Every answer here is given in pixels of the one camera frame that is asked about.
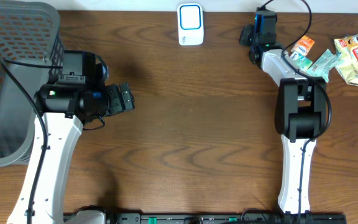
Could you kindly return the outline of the orange snack packet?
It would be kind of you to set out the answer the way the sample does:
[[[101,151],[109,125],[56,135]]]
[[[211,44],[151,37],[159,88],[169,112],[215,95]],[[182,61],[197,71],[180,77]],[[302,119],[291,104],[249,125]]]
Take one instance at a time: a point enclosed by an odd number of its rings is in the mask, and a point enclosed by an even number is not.
[[[303,56],[307,56],[315,41],[308,36],[304,35],[298,40],[291,49],[291,52],[298,52]]]

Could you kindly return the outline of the teal tissue pack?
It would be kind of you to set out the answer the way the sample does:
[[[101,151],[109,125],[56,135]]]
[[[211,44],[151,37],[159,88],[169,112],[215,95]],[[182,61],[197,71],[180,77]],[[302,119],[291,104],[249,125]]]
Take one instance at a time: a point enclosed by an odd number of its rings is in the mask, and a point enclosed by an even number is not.
[[[290,55],[292,62],[302,71],[306,72],[313,64],[313,62],[298,52],[293,52]]]

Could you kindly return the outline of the teal wet wipes pack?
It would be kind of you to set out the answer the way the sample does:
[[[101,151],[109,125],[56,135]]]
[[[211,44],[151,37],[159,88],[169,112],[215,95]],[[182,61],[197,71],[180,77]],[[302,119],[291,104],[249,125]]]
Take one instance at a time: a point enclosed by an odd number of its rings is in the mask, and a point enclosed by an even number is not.
[[[328,83],[329,71],[342,63],[342,59],[327,49],[306,72],[312,77],[321,77]]]

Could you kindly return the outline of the white blue-edged snack bag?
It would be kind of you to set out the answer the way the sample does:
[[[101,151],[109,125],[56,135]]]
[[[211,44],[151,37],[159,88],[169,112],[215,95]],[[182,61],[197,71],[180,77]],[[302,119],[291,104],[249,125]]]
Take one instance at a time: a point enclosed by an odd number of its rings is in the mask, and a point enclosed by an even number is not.
[[[358,34],[334,39],[334,45],[342,61],[336,70],[348,85],[358,86]]]

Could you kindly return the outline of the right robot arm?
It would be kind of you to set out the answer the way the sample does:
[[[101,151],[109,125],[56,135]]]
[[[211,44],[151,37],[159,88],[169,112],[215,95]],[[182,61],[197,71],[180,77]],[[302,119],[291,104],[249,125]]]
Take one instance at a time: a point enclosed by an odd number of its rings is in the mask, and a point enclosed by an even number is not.
[[[249,48],[250,61],[278,86],[275,129],[283,145],[282,185],[278,206],[284,214],[310,211],[311,159],[325,126],[324,80],[301,74],[277,42],[276,12],[260,7],[254,23],[244,26],[239,43]]]

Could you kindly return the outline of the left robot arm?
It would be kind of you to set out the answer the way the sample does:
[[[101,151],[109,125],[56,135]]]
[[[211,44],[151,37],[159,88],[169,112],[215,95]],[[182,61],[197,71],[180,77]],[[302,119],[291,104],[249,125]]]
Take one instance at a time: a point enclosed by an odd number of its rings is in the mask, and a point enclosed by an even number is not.
[[[73,151],[86,124],[135,108],[129,85],[106,85],[103,59],[66,50],[57,80],[28,97],[35,112],[32,153],[8,223],[64,223],[63,201]]]

